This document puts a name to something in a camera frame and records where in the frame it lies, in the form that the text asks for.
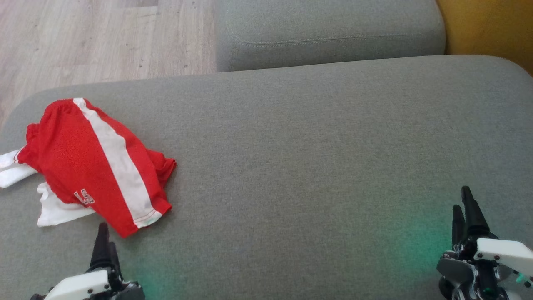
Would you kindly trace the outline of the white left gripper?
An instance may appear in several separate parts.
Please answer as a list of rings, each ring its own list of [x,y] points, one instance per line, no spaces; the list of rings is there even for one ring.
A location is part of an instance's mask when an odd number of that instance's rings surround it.
[[[94,270],[60,281],[44,300],[145,300],[143,287],[137,281],[122,278],[116,245],[109,243],[105,222],[98,227],[90,269]]]

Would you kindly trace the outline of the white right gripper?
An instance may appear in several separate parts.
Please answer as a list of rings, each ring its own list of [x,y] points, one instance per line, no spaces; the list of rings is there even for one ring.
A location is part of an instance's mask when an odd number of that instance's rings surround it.
[[[517,275],[518,282],[533,288],[533,250],[518,241],[489,239],[491,230],[468,186],[461,187],[461,201],[464,213],[460,205],[453,205],[452,249],[442,254],[436,267],[442,296],[446,300],[522,300],[499,283]],[[465,241],[468,238],[478,239]]]

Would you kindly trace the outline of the red jersey with white sleeves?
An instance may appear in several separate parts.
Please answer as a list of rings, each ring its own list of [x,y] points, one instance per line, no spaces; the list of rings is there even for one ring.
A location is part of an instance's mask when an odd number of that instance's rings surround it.
[[[0,155],[0,188],[5,189],[34,175],[37,170],[27,164],[20,164],[17,155],[20,150],[14,150]],[[55,226],[70,222],[78,218],[94,214],[92,208],[81,204],[63,203],[53,192],[47,182],[37,186],[37,192],[41,195],[41,213],[37,220],[39,227]]]

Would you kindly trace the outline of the red shorts with white stripe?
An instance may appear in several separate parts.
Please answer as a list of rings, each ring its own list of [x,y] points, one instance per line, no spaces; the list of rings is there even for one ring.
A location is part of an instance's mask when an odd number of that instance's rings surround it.
[[[165,185],[177,162],[82,97],[48,105],[17,155],[59,199],[92,208],[123,238],[172,209]]]

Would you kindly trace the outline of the large grey sofa seat cushion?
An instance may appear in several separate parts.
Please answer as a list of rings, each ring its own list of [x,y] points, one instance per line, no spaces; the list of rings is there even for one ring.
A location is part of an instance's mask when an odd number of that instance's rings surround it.
[[[533,248],[533,76],[476,55],[64,87],[24,100],[0,154],[84,97],[177,160],[173,209],[122,239],[149,300],[444,300],[439,256],[470,186]]]

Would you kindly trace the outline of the yellow panel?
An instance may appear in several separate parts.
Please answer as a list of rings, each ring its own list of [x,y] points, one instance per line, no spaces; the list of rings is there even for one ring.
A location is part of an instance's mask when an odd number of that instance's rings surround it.
[[[489,55],[533,76],[533,0],[436,0],[451,55]]]

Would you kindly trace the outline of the small grey sofa cushion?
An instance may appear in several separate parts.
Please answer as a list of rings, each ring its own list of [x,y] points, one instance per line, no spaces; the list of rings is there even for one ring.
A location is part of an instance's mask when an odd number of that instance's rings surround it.
[[[445,53],[436,0],[217,0],[218,72]]]

